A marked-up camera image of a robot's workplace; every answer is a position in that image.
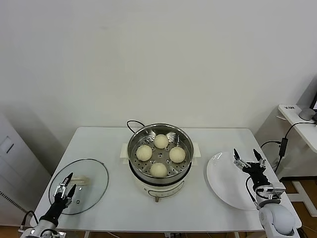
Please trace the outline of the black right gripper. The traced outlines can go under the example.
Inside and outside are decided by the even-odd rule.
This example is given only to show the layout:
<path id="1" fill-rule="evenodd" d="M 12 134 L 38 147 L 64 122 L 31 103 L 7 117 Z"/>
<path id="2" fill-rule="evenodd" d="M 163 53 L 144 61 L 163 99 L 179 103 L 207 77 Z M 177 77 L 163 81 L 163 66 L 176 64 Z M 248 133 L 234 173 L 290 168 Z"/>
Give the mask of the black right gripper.
<path id="1" fill-rule="evenodd" d="M 235 148 L 233 149 L 233 152 L 234 152 L 234 164 L 239 169 L 242 169 L 243 172 L 249 174 L 254 184 L 253 189 L 270 185 L 268 178 L 264 174 L 264 171 L 266 170 L 266 166 L 265 166 L 266 159 L 264 159 L 256 149 L 253 149 L 253 153 L 258 162 L 245 162 L 240 158 Z"/>

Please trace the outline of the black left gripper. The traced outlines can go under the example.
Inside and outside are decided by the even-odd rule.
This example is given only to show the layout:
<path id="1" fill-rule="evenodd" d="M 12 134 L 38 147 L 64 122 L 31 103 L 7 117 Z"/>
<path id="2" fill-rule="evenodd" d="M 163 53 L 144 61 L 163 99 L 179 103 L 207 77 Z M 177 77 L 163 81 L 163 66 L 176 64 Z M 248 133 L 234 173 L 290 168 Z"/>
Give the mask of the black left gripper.
<path id="1" fill-rule="evenodd" d="M 71 201 L 76 190 L 76 184 L 74 184 L 65 197 L 66 189 L 72 179 L 72 176 L 73 173 L 70 173 L 61 183 L 58 184 L 54 193 L 54 203 L 50 206 L 46 214 L 40 218 L 40 220 L 58 224 L 60 215 L 62 214 L 63 210 L 67 208 L 67 203 L 68 201 Z"/>

